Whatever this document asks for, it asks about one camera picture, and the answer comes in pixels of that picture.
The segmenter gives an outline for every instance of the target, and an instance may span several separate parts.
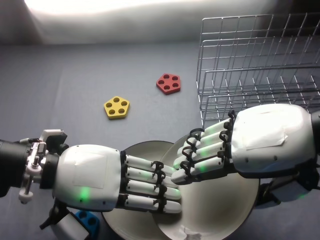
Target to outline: metal wire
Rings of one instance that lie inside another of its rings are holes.
[[[320,13],[203,19],[196,73],[202,126],[262,104],[320,107],[319,26]]]

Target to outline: hole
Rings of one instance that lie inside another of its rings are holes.
[[[84,219],[84,218],[86,218],[86,217],[87,217],[87,213],[86,213],[85,211],[81,211],[81,212],[79,213],[79,218]]]
[[[96,224],[96,222],[97,222],[97,220],[94,217],[90,217],[88,220],[89,225],[94,225],[94,224]]]

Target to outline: blue object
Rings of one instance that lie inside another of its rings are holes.
[[[89,211],[78,211],[75,216],[83,223],[89,231],[91,238],[96,240],[99,234],[100,221],[95,215]]]

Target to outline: plate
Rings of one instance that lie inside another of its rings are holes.
[[[125,150],[128,155],[160,161],[173,145],[166,141],[145,141]],[[103,212],[102,216],[109,226],[125,240],[170,240],[157,226],[149,212],[114,209]]]
[[[172,166],[187,136],[178,140],[161,161]],[[238,173],[179,187],[182,213],[153,214],[159,228],[172,240],[222,240],[246,220],[253,209],[259,179]]]

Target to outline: metal wire rack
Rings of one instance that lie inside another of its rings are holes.
[[[319,26],[320,13],[203,19],[196,74],[202,126],[261,104],[319,108]]]

